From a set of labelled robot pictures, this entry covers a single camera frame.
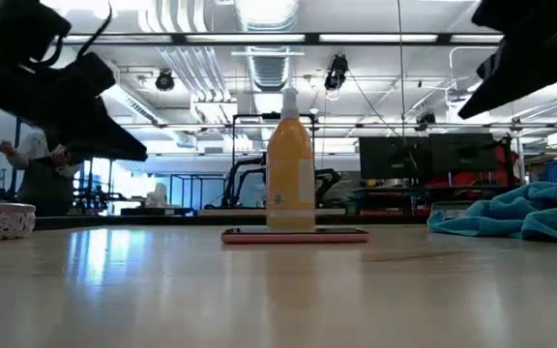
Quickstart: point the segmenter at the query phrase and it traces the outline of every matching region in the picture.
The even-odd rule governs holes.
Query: computer monitor
[[[487,172],[498,169],[490,133],[430,134],[434,174],[448,172]]]
[[[361,137],[359,142],[364,180],[418,179],[428,175],[430,152],[426,137]]]

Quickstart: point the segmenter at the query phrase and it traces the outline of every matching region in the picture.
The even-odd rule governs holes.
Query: table
[[[557,244],[366,226],[223,246],[219,226],[0,242],[0,347],[557,346]]]

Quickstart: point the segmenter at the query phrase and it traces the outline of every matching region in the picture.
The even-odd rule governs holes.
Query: blue towel
[[[557,241],[557,184],[534,183],[475,202],[457,219],[444,221],[437,212],[427,225],[436,233]]]

